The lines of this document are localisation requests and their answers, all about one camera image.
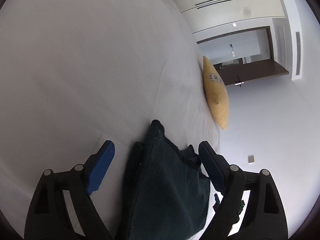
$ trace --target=blue rubber pad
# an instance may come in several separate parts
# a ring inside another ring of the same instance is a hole
[[[99,189],[100,184],[111,164],[113,157],[115,156],[115,145],[113,142],[107,145],[107,147],[103,150],[100,155],[99,160],[96,162],[92,171],[88,175],[88,183],[87,183],[87,193],[89,195],[92,192]]]

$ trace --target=air conditioning vent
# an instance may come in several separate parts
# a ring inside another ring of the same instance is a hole
[[[300,75],[301,70],[301,40],[300,40],[300,32],[296,32],[297,36],[297,71],[296,76]]]

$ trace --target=white wardrobe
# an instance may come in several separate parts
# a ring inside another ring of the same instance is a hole
[[[211,27],[262,17],[285,17],[280,0],[174,0],[196,33]]]

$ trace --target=dark green cloth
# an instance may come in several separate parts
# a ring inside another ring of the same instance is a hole
[[[116,240],[186,240],[199,232],[210,194],[200,165],[191,145],[179,151],[154,120],[128,159]]]

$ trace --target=bed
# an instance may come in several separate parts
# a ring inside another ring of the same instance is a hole
[[[172,0],[6,0],[0,102],[0,210],[21,236],[42,172],[84,163],[105,140],[116,155],[92,200],[114,234],[128,153],[153,119],[180,149],[219,151],[202,55]]]

